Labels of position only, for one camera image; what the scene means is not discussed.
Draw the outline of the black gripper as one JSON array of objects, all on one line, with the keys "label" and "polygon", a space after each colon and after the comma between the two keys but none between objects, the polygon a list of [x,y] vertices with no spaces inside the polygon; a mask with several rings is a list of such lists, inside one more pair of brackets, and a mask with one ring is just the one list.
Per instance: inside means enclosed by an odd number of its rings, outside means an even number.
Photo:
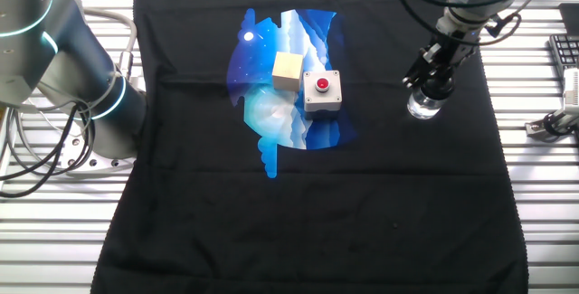
[{"label": "black gripper", "polygon": [[453,32],[449,37],[433,34],[430,44],[421,48],[418,57],[402,79],[407,89],[422,86],[429,79],[451,81],[459,67],[475,53],[477,32]]}]

